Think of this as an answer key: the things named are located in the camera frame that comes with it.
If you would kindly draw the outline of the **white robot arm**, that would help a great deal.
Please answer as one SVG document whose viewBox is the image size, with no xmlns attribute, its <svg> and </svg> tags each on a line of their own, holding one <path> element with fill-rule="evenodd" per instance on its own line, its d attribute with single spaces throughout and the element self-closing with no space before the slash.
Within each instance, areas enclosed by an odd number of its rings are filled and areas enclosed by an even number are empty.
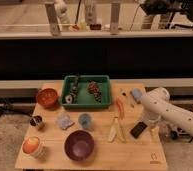
<svg viewBox="0 0 193 171">
<path fill-rule="evenodd" d="M 170 94 L 163 87 L 143 93 L 140 97 L 143 119 L 155 124 L 163 118 L 193 136 L 193 112 L 171 104 L 169 99 Z"/>
</svg>

